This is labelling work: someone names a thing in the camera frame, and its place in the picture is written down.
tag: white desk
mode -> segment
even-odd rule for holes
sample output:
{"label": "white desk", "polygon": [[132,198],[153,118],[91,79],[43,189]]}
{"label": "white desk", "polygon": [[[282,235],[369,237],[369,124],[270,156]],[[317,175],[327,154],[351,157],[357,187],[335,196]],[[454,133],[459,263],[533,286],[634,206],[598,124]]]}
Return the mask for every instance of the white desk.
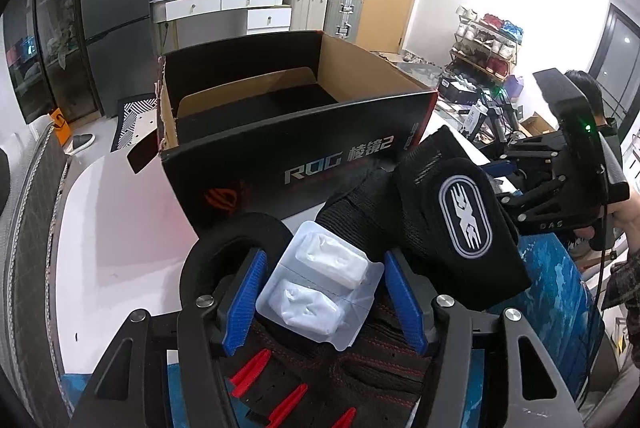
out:
{"label": "white desk", "polygon": [[[434,113],[424,137],[443,125]],[[487,163],[453,133],[471,160]],[[117,150],[90,165],[66,199],[56,265],[58,337],[66,373],[93,372],[132,310],[158,315],[180,309],[180,271],[197,236],[160,160],[133,174],[126,155],[127,149]],[[295,231],[321,207],[284,223]]]}
{"label": "white desk", "polygon": [[151,2],[161,53],[243,34],[289,31],[282,0],[162,0]]}

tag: white logo patch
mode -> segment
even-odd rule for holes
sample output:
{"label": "white logo patch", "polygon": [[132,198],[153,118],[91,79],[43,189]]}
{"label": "white logo patch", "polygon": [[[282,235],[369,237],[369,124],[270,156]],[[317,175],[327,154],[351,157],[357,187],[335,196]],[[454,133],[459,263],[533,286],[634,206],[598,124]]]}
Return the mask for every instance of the white logo patch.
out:
{"label": "white logo patch", "polygon": [[440,187],[440,208],[453,246],[466,259],[482,257],[494,233],[478,185],[466,175],[449,177]]}

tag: metal bolt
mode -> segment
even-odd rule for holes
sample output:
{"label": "metal bolt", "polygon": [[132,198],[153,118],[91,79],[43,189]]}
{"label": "metal bolt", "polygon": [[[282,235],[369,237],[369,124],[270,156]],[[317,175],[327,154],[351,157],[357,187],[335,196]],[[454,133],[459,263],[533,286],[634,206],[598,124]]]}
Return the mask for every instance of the metal bolt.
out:
{"label": "metal bolt", "polygon": [[142,322],[146,318],[146,311],[144,309],[136,309],[129,315],[129,320],[133,323]]}
{"label": "metal bolt", "polygon": [[204,309],[205,307],[211,307],[215,302],[216,301],[213,300],[213,297],[210,294],[204,294],[196,298],[196,305],[201,309]]}
{"label": "metal bolt", "polygon": [[456,303],[456,301],[453,300],[453,298],[448,294],[438,295],[438,297],[436,298],[436,302],[440,307],[453,307],[453,305]]}
{"label": "metal bolt", "polygon": [[513,308],[505,309],[504,316],[505,318],[507,318],[508,320],[511,320],[512,322],[519,322],[520,320],[522,320],[522,313],[517,309],[513,309]]}

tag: black and white mat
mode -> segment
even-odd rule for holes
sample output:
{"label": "black and white mat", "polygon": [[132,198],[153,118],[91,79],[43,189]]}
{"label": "black and white mat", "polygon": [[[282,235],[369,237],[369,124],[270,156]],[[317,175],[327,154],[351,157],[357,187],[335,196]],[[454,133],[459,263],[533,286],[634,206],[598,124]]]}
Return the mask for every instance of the black and white mat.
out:
{"label": "black and white mat", "polygon": [[135,145],[156,128],[156,95],[139,94],[118,101],[118,127],[111,151]]}

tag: red shoe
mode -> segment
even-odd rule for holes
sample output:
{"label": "red shoe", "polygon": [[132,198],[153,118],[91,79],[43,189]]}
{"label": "red shoe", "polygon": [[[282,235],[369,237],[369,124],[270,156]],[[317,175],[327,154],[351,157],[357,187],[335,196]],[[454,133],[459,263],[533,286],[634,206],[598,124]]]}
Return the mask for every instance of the red shoe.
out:
{"label": "red shoe", "polygon": [[494,73],[494,69],[495,69],[495,61],[498,60],[497,58],[490,56],[489,60],[486,61],[486,68],[487,71],[489,71],[491,74]]}
{"label": "red shoe", "polygon": [[494,28],[494,30],[496,30],[496,31],[500,30],[500,28],[504,24],[503,20],[500,20],[498,17],[496,17],[495,15],[492,15],[492,14],[486,14],[482,18],[481,22],[483,24],[488,25],[490,28]]}
{"label": "red shoe", "polygon": [[509,75],[509,64],[504,60],[494,59],[494,74],[504,80]]}

